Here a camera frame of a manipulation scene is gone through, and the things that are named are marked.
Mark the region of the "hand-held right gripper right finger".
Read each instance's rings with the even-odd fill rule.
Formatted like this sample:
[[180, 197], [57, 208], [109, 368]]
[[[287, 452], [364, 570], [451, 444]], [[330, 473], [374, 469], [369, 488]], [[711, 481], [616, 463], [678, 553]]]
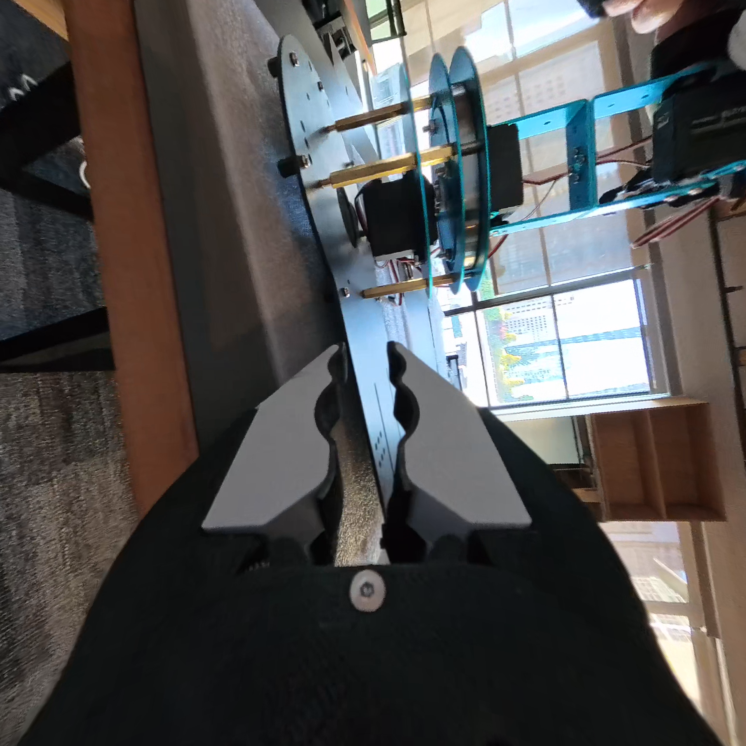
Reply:
[[387, 357], [403, 432], [385, 506], [388, 559], [416, 563], [443, 539], [468, 546], [478, 533], [531, 527], [478, 408], [400, 343]]

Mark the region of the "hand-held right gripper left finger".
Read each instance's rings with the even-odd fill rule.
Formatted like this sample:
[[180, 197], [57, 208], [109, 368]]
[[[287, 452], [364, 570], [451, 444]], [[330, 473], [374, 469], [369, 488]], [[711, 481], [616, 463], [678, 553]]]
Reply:
[[332, 430], [347, 375], [345, 344], [331, 345], [256, 408], [204, 531], [288, 539], [333, 560], [342, 493]]

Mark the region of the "blue toy robot arm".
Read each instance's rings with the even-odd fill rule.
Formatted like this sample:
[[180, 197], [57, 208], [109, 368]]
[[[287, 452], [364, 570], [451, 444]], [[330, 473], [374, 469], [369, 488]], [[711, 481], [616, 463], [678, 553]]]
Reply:
[[[314, 236], [339, 285], [345, 330], [368, 425], [384, 510], [389, 558], [414, 561], [442, 537], [468, 542], [481, 530], [530, 524], [519, 498], [487, 511], [480, 495], [458, 512], [415, 476], [434, 446], [415, 455], [418, 368], [388, 342], [389, 363], [369, 362], [380, 322], [368, 319], [380, 296], [433, 293], [437, 285], [475, 291], [490, 260], [490, 239], [583, 219], [716, 199], [744, 169], [744, 63], [713, 54], [670, 75], [593, 100], [488, 125], [476, 65], [463, 47], [450, 65], [431, 64], [428, 94], [407, 88], [397, 104], [336, 119], [312, 59], [292, 35], [268, 61], [277, 79], [290, 146], [279, 161], [297, 178]], [[596, 123], [656, 107], [651, 158], [632, 182], [598, 195]]]

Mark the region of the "person's left hand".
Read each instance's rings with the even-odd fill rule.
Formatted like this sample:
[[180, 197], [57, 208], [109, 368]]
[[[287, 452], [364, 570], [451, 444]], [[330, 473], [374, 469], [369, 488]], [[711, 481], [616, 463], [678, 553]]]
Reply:
[[634, 2], [630, 14], [633, 30], [640, 34], [657, 32], [673, 20], [685, 1], [640, 1]]

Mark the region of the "wooden shelf unit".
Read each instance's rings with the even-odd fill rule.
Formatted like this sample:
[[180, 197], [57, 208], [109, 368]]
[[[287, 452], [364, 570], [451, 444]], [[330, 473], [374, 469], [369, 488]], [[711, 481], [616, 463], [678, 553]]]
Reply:
[[579, 407], [592, 487], [573, 488], [601, 521], [724, 522], [709, 403], [685, 396]]

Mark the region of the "white foam sheet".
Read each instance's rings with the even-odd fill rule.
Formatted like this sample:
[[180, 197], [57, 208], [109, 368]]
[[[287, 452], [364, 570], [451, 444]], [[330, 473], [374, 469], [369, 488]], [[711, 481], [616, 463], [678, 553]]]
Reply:
[[363, 310], [360, 274], [332, 279], [289, 154], [277, 82], [267, 68], [294, 35], [329, 95], [321, 43], [291, 2], [135, 2], [164, 220], [172, 257], [200, 452], [337, 342], [349, 345], [349, 383], [333, 428], [344, 498], [336, 562], [380, 560], [378, 476], [390, 478], [392, 397], [387, 334]]

